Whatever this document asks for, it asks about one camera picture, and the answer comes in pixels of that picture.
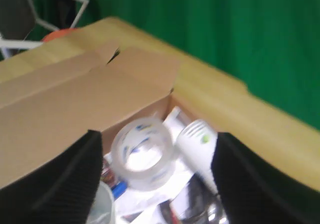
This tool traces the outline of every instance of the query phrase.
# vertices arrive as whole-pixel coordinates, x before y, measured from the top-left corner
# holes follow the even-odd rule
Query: black chair back
[[[27,0],[0,0],[0,33],[3,39],[23,40],[35,25]]]

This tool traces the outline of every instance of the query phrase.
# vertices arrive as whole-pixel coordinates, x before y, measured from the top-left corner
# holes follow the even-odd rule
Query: tape roll
[[[141,149],[161,151],[158,162],[145,170],[127,167],[129,156]],[[151,158],[148,152],[143,159]],[[111,146],[112,170],[128,185],[141,191],[152,191],[163,186],[175,170],[175,149],[172,137],[162,121],[153,117],[134,120],[122,128]]]

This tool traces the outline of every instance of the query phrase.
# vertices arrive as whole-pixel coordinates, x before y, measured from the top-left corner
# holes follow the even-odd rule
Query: chair
[[[70,29],[76,26],[89,3],[89,0],[75,1],[82,5]],[[59,31],[58,27],[39,17],[32,0],[0,0],[0,51],[5,59],[13,55],[11,50],[28,50],[43,43],[25,40],[36,24],[52,32]]]

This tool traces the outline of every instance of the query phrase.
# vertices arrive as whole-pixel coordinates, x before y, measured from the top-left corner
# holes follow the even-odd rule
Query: clear packing tape
[[[130,156],[142,153],[144,169],[130,165]],[[175,170],[172,137],[163,123],[153,117],[134,120],[123,127],[111,146],[112,170],[128,185],[140,191],[163,186]]]

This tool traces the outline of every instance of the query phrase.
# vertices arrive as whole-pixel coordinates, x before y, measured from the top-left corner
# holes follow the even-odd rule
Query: open cardboard box
[[[106,154],[136,118],[163,119],[174,106],[200,117],[175,96],[175,57],[118,47],[111,41],[0,85],[0,188],[54,159],[87,130],[102,132]]]

